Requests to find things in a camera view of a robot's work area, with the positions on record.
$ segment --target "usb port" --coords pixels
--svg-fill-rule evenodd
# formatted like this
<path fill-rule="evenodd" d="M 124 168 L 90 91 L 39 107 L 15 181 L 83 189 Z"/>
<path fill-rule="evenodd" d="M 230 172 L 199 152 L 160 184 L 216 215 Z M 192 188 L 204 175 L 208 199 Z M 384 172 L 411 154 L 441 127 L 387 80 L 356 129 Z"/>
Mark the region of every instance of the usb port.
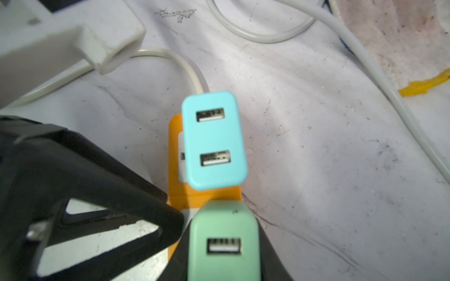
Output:
<path fill-rule="evenodd" d="M 209 238 L 208 254 L 241 254 L 240 238 Z"/>
<path fill-rule="evenodd" d="M 219 120 L 225 118 L 225 111 L 223 108 L 197 111 L 197 122 Z"/>
<path fill-rule="evenodd" d="M 230 151 L 221 151 L 200 155 L 202 166 L 211 166 L 231 162 Z"/>

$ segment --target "blue usb charger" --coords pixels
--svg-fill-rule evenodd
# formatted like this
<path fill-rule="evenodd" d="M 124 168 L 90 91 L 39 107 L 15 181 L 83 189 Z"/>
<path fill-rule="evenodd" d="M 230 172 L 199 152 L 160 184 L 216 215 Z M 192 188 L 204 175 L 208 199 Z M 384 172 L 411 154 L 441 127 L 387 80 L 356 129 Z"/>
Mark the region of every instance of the blue usb charger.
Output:
<path fill-rule="evenodd" d="M 241 184 L 248 167 L 236 97 L 230 92 L 189 96 L 181 113 L 189 185 L 207 190 Z"/>

